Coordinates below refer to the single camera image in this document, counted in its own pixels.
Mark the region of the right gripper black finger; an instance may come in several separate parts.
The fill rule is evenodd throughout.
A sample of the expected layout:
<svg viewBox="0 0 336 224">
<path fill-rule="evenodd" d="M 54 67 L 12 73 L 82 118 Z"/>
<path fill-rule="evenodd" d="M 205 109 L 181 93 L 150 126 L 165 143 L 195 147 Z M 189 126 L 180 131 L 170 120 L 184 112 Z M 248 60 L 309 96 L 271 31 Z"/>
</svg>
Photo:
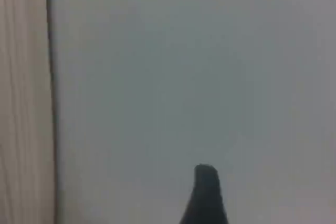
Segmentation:
<svg viewBox="0 0 336 224">
<path fill-rule="evenodd" d="M 227 224 L 218 171 L 212 165 L 194 168 L 194 184 L 180 223 Z"/>
</svg>

